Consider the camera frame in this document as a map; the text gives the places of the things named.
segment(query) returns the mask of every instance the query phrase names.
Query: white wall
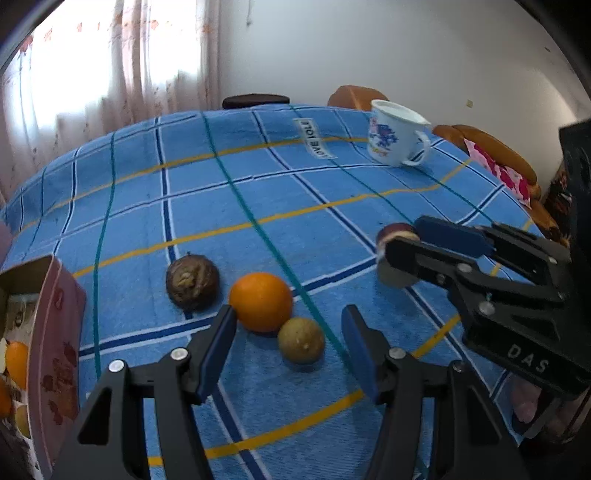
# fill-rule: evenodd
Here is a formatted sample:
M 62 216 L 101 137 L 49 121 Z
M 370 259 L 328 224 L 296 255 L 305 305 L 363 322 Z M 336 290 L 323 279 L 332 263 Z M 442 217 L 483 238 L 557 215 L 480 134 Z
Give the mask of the white wall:
M 433 125 L 498 137 L 543 188 L 561 161 L 558 128 L 591 116 L 567 60 L 514 0 L 252 2 L 247 27 L 248 0 L 222 0 L 222 97 L 325 105 L 339 85 L 370 86 Z

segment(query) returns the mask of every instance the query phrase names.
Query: pink curtain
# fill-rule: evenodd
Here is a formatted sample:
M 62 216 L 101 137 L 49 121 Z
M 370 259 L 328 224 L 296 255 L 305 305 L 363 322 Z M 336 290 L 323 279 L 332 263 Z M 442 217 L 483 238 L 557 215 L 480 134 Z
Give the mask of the pink curtain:
M 2 78 L 0 200 L 94 138 L 219 108 L 219 1 L 65 0 Z

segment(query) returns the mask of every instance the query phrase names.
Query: tablecloth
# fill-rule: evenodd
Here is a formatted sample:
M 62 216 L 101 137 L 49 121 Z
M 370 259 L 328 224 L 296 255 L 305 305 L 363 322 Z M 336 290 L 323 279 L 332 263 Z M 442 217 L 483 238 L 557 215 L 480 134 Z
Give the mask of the tablecloth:
M 320 148 L 304 140 L 302 118 Z M 2 268 L 53 253 L 86 290 L 80 402 L 111 360 L 143 364 L 185 345 L 235 280 L 268 271 L 292 287 L 294 314 L 321 324 L 325 355 L 295 368 L 276 339 L 239 325 L 215 391 L 195 409 L 215 478 L 363 477 L 382 412 L 344 360 L 340 313 L 349 303 L 392 345 L 437 364 L 469 362 L 509 415 L 507 372 L 462 345 L 446 292 L 376 281 L 375 236 L 421 215 L 538 232 L 510 192 L 450 143 L 431 135 L 424 164 L 391 168 L 368 155 L 367 131 L 367 113 L 339 108 L 176 113 L 88 142 L 22 185 L 2 212 L 15 235 Z M 205 312 L 183 313 L 165 290 L 167 267 L 188 252 L 221 274 L 222 295 Z M 487 258 L 479 264 L 514 275 Z M 145 404 L 152 477 L 163 478 L 153 401 Z M 425 401 L 418 477 L 432 415 Z

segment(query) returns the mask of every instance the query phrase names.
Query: blue gripper pad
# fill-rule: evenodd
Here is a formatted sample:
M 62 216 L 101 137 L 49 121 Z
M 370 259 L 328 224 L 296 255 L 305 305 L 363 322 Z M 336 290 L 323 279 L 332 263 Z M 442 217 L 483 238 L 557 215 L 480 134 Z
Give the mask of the blue gripper pad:
M 484 233 L 447 220 L 422 216 L 415 220 L 414 229 L 422 242 L 447 248 L 469 257 L 478 258 L 483 255 L 490 257 L 495 250 L 493 242 Z
M 234 309 L 223 306 L 211 327 L 204 330 L 203 334 L 209 337 L 209 347 L 199 369 L 199 385 L 196 395 L 201 403 L 205 402 L 217 385 L 236 335 L 236 312 Z
M 353 373 L 364 393 L 374 403 L 380 403 L 378 373 L 390 345 L 382 332 L 367 326 L 355 305 L 347 305 L 343 309 L 340 321 Z

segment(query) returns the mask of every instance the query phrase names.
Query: yellow stripe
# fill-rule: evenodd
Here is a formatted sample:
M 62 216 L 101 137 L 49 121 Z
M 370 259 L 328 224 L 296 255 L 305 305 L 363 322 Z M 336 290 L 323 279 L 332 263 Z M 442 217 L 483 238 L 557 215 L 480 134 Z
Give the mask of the yellow stripe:
M 334 142 L 334 141 L 343 141 L 343 142 L 367 142 L 367 138 L 361 138 L 361 137 L 326 137 L 323 138 L 323 140 L 325 142 Z M 236 147 L 236 148 L 228 148 L 227 150 L 222 150 L 219 151 L 217 154 L 219 157 L 223 156 L 223 155 L 232 155 L 234 153 L 241 153 L 241 152 L 247 152 L 250 150 L 257 150 L 259 148 L 271 148 L 271 147 L 282 147 L 284 145 L 294 145 L 294 144 L 298 144 L 301 143 L 302 140 L 301 138 L 293 138 L 290 140 L 281 140 L 278 142 L 269 142 L 269 143 L 260 143 L 260 144 L 256 144 L 256 145 L 248 145 L 246 147 Z M 131 173 L 129 175 L 126 175 L 125 177 L 121 177 L 120 179 L 117 179 L 117 181 L 115 182 L 116 185 L 118 185 L 119 183 L 123 183 L 125 181 L 128 180 L 132 180 L 132 179 L 136 179 L 138 177 L 141 177 L 143 175 L 147 175 L 150 173 L 154 173 L 158 170 L 163 170 L 165 168 L 174 168 L 174 167 L 179 167 L 181 165 L 186 165 L 187 163 L 193 163 L 193 162 L 198 162 L 198 161 L 202 161 L 202 160 L 208 160 L 209 158 L 213 158 L 213 154 L 212 153 L 204 153 L 202 155 L 195 155 L 193 157 L 187 157 L 187 158 L 180 158 L 179 160 L 173 160 L 173 161 L 169 161 L 166 162 L 163 165 L 154 165 L 153 167 L 150 168 L 145 168 L 143 170 L 138 170 L 137 172 Z M 60 203 L 56 203 L 55 205 L 53 205 L 51 208 L 49 208 L 43 215 L 47 215 L 50 212 L 53 212 L 54 210 L 57 210 L 58 208 L 61 208 L 65 205 L 68 205 L 70 202 L 75 202 L 77 200 L 80 200 L 84 197 L 88 197 L 88 195 L 92 195 L 93 193 L 99 192 L 101 190 L 104 189 L 108 189 L 111 188 L 111 182 L 109 183 L 104 183 L 102 185 L 98 185 L 98 187 L 94 187 L 84 193 L 81 193 L 79 195 L 76 195 L 75 197 L 72 197 L 70 199 L 64 200 Z M 33 225 L 36 225 L 37 222 L 39 221 L 39 218 L 37 218 L 36 220 L 33 220 L 32 222 L 29 222 L 28 224 L 24 225 L 22 227 L 22 229 L 15 235 L 15 238 L 20 235 L 22 232 L 24 232 L 27 228 L 32 227 Z
M 469 163 L 470 163 L 470 160 L 467 160 L 464 163 L 462 163 L 461 165 L 457 166 L 454 170 L 452 170 L 450 173 L 445 175 L 444 179 L 441 182 L 443 183 L 443 181 L 449 180 L 452 176 L 457 174 L 463 167 L 465 167 Z M 432 186 L 423 187 L 420 189 L 386 190 L 385 192 L 382 192 L 379 195 L 386 196 L 386 195 L 392 195 L 393 193 L 426 192 L 429 190 L 436 190 L 440 187 L 441 187 L 441 185 L 436 183 Z M 306 213 L 318 212 L 320 210 L 325 210 L 330 207 L 336 207 L 339 205 L 346 205 L 348 203 L 359 202 L 361 200 L 365 200 L 368 198 L 378 198 L 378 195 L 376 195 L 375 193 L 364 193 L 362 195 L 357 195 L 356 197 L 350 197 L 350 198 L 342 199 L 342 200 L 335 200 L 334 202 L 322 203 L 319 205 L 314 205 L 312 207 L 302 208 L 299 210 L 293 210 L 291 212 L 276 213 L 274 215 L 271 215 L 268 217 L 263 217 L 263 218 L 259 219 L 258 223 L 269 223 L 269 222 L 273 222 L 275 220 L 284 220 L 284 219 L 288 219 L 288 218 L 292 218 L 292 217 L 296 217 L 296 216 L 300 216 L 300 215 L 305 215 Z M 181 236 L 179 238 L 175 238 L 175 239 L 170 240 L 168 242 L 161 242 L 159 244 L 154 244 L 148 248 L 138 248 L 136 250 L 131 250 L 129 252 L 126 252 L 122 255 L 117 255 L 115 257 L 108 258 L 107 260 L 103 260 L 102 262 L 100 262 L 98 266 L 99 266 L 99 268 L 106 267 L 107 265 L 112 265 L 112 264 L 120 262 L 122 260 L 127 260 L 128 258 L 138 257 L 140 255 L 148 255 L 150 253 L 161 250 L 163 248 L 170 247 L 172 245 L 179 245 L 179 244 L 183 244 L 186 242 L 192 242 L 194 240 L 200 240 L 200 239 L 208 238 L 208 237 L 215 236 L 215 235 L 221 235 L 223 233 L 236 232 L 238 230 L 244 230 L 244 229 L 250 228 L 250 227 L 252 227 L 252 224 L 250 222 L 246 222 L 246 223 L 239 223 L 238 225 L 232 225 L 232 226 L 227 226 L 227 227 L 223 227 L 223 228 L 218 228 L 215 230 L 209 230 L 207 232 L 196 233 L 195 235 Z M 82 275 L 86 275 L 86 274 L 92 272 L 93 269 L 94 269 L 94 265 L 90 265 L 88 267 L 82 268 L 81 270 L 78 270 L 74 273 L 74 277 L 78 278 L 78 277 L 81 277 Z
M 524 223 L 522 230 L 527 231 L 530 226 L 533 224 L 531 218 Z M 491 271 L 491 275 L 497 275 L 499 271 L 499 264 L 495 265 L 495 268 Z M 420 358 L 430 352 L 443 338 L 447 333 L 449 333 L 458 323 L 460 322 L 460 316 L 454 315 L 450 318 L 443 327 L 441 327 L 435 334 L 429 338 L 426 342 L 424 342 L 419 348 L 417 348 L 413 352 L 413 356 L 416 358 Z M 295 435 L 296 433 L 300 433 L 306 429 L 309 429 L 319 423 L 322 423 L 325 420 L 328 420 L 330 417 L 345 411 L 347 408 L 352 407 L 355 405 L 359 400 L 364 397 L 362 390 L 355 390 L 353 393 L 346 395 L 345 397 L 337 400 L 334 403 L 331 403 L 327 407 L 314 412 L 311 415 L 303 417 L 299 420 L 296 420 L 293 423 L 288 425 L 284 425 L 283 427 L 279 427 L 278 429 L 272 430 L 270 432 L 262 433 L 261 435 L 256 435 L 254 437 L 250 437 L 245 440 L 241 440 L 240 442 L 236 443 L 228 443 L 227 445 L 220 445 L 218 447 L 211 447 L 205 450 L 205 455 L 209 460 L 214 458 L 220 458 L 228 455 L 237 455 L 241 450 L 256 450 L 260 447 L 268 445 L 270 443 L 277 442 L 279 440 L 283 440 L 291 435 Z M 153 456 L 148 457 L 148 463 L 150 466 L 162 466 L 162 457 Z

